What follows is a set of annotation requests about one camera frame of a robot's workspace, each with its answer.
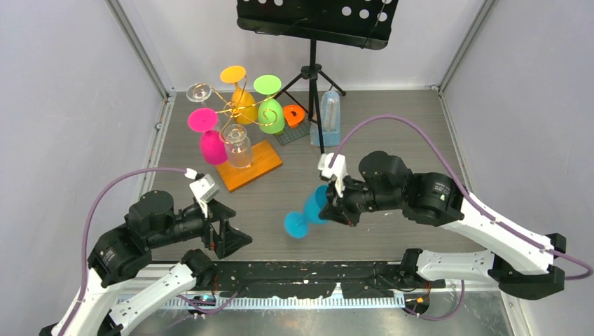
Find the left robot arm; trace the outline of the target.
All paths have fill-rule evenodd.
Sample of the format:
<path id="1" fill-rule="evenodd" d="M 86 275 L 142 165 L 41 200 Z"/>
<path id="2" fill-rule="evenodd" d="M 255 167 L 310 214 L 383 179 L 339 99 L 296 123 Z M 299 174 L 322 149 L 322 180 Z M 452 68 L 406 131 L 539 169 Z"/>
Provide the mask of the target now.
<path id="1" fill-rule="evenodd" d="M 216 265 L 204 251 L 187 251 L 165 276 L 127 301 L 117 304 L 121 291 L 147 265 L 154 249 L 199 238 L 223 259 L 252 243 L 251 236 L 230 224 L 236 213 L 212 199 L 208 214 L 198 203 L 175 211 L 173 197 L 154 190 L 142 195 L 125 215 L 125 222 L 98 240 L 87 259 L 83 297 L 75 299 L 58 323 L 40 335 L 128 335 L 142 320 L 171 298 L 193 288 L 212 289 Z"/>

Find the pink wine glass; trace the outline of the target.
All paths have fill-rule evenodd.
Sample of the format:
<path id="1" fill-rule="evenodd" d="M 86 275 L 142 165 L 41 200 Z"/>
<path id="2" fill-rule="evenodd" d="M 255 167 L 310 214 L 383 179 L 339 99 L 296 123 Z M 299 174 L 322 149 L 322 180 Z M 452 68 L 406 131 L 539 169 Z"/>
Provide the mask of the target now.
<path id="1" fill-rule="evenodd" d="M 204 161 L 210 165 L 221 165 L 228 160 L 220 133 L 215 129 L 218 122 L 217 113 L 211 108 L 196 109 L 188 117 L 189 128 L 201 133 L 200 152 Z"/>

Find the gold wire wine glass rack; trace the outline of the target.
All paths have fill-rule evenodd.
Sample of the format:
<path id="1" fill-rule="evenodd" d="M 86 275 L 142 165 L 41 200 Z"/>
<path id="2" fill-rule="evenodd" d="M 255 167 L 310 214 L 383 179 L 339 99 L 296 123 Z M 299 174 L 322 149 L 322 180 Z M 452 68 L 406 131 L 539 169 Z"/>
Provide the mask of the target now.
<path id="1" fill-rule="evenodd" d="M 268 141 L 251 143 L 245 125 L 256 124 L 253 109 L 258 102 L 238 85 L 231 99 L 221 98 L 223 110 L 215 111 L 205 102 L 219 93 L 210 85 L 196 83 L 188 88 L 186 97 L 202 104 L 190 113 L 187 124 L 200 134 L 199 149 L 203 160 L 216 168 L 225 187 L 231 193 L 282 166 L 282 160 Z"/>

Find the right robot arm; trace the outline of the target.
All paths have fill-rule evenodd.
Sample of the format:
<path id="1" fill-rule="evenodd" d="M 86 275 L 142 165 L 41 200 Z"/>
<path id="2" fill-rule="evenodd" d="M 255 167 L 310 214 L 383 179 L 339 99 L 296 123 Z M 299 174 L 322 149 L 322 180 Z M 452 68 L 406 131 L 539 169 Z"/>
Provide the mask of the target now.
<path id="1" fill-rule="evenodd" d="M 323 154 L 317 165 L 329 186 L 320 218 L 356 226 L 363 213 L 399 210 L 420 225 L 448 230 L 479 244 L 479 251 L 438 253 L 421 248 L 405 251 L 399 276 L 408 287 L 459 279 L 494 284 L 508 295 L 539 300 L 565 287 L 565 272 L 554 253 L 567 245 L 558 233 L 542 235 L 502 217 L 449 176 L 415 173 L 400 157 L 374 151 L 359 163 L 360 179 L 346 170 L 345 157 Z"/>

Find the blue wine glass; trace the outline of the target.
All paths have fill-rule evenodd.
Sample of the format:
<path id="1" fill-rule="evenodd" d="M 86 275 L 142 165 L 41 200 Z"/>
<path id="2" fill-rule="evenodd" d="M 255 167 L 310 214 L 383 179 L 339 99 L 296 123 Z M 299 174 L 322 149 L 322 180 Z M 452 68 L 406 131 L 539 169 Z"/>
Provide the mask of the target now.
<path id="1" fill-rule="evenodd" d="M 301 212 L 292 211 L 284 217 L 284 229 L 290 237 L 302 239 L 308 234 L 310 225 L 323 225 L 328 222 L 319 217 L 327 203 L 327 189 L 327 185 L 317 187 L 305 201 Z"/>

